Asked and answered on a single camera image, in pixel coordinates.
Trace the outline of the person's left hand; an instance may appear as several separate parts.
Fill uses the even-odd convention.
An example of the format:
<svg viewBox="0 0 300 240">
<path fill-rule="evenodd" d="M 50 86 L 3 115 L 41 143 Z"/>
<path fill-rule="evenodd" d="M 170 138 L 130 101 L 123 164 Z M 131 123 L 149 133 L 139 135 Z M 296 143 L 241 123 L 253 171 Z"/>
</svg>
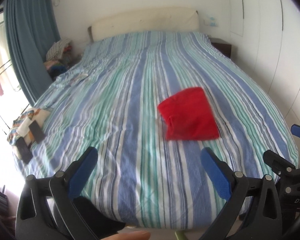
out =
<svg viewBox="0 0 300 240">
<path fill-rule="evenodd" d="M 151 233 L 149 231 L 134 231 L 129 233 L 118 233 L 103 238 L 102 240 L 149 240 Z"/>
</svg>

